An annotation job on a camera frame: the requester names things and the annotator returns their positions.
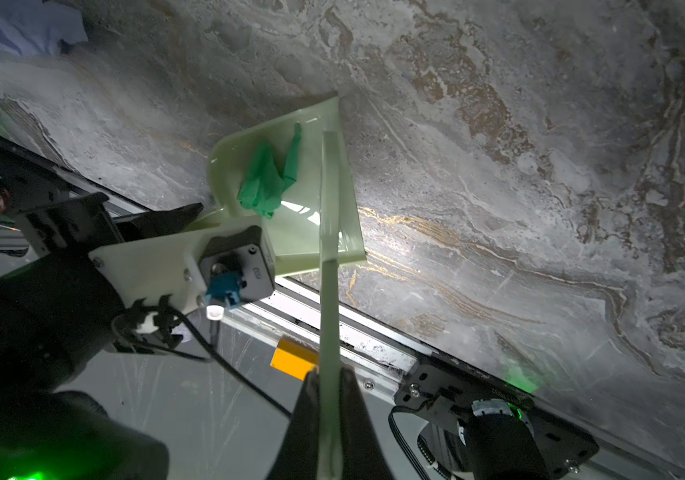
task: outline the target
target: orange block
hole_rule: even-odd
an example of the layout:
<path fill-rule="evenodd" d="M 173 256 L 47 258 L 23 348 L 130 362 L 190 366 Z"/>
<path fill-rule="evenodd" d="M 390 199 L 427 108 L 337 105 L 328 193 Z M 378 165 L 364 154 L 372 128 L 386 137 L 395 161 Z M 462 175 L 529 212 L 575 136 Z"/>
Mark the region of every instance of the orange block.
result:
<path fill-rule="evenodd" d="M 270 366 L 274 369 L 305 380 L 305 375 L 318 365 L 318 354 L 290 340 L 280 339 Z"/>

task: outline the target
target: green tissue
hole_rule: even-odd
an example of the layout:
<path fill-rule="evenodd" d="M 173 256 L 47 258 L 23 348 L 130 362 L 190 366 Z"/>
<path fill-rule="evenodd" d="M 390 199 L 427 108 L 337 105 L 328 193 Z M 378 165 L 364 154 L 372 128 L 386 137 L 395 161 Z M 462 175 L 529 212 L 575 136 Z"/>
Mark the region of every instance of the green tissue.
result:
<path fill-rule="evenodd" d="M 297 163 L 302 130 L 295 124 L 295 134 L 284 161 L 284 171 L 279 173 L 273 160 L 273 147 L 262 140 L 252 155 L 252 162 L 244 176 L 238 199 L 241 206 L 254 210 L 261 216 L 273 217 L 273 211 L 281 206 L 281 196 L 297 181 Z"/>

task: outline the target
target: purple cloth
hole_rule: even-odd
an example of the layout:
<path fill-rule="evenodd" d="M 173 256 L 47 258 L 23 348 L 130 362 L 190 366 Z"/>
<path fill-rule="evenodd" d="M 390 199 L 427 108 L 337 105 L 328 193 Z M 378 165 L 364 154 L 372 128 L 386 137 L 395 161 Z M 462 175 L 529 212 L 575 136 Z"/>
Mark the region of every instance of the purple cloth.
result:
<path fill-rule="evenodd" d="M 60 40 L 88 40 L 81 12 L 56 2 L 0 0 L 0 50 L 21 57 L 57 55 Z"/>

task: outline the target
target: blue object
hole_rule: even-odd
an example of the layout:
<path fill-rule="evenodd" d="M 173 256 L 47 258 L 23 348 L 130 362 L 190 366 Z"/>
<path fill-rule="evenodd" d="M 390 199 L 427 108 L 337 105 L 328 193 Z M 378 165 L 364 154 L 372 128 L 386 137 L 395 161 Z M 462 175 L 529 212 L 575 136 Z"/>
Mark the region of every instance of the blue object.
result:
<path fill-rule="evenodd" d="M 209 288 L 206 289 L 206 304 L 211 300 L 218 300 L 225 306 L 225 310 L 236 308 L 241 304 L 241 274 L 225 272 L 212 277 Z"/>

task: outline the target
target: green cloth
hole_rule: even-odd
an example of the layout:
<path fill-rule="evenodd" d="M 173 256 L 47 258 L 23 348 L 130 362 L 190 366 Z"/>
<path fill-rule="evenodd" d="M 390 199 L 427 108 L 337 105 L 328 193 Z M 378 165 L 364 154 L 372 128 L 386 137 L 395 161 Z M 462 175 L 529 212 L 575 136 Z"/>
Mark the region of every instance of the green cloth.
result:
<path fill-rule="evenodd" d="M 281 206 L 281 196 L 297 181 L 299 143 L 302 140 L 300 125 L 295 124 L 295 134 L 284 161 L 284 171 L 279 174 L 273 160 L 273 147 L 262 140 L 252 155 L 252 163 L 246 171 L 239 190 L 241 206 L 254 210 L 261 216 L 273 217 L 273 211 Z"/>

